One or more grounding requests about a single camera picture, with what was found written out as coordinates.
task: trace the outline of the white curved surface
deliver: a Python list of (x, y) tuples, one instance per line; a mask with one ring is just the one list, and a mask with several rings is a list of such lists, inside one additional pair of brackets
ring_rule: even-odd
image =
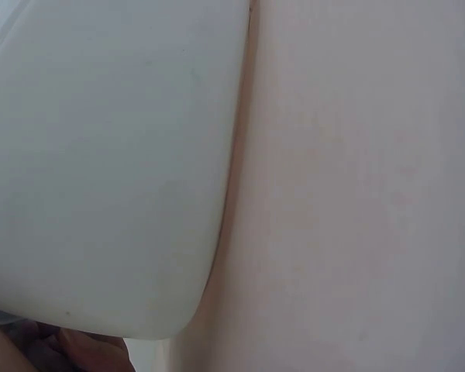
[(0, 46), (0, 309), (169, 336), (215, 252), (247, 0), (31, 1)]

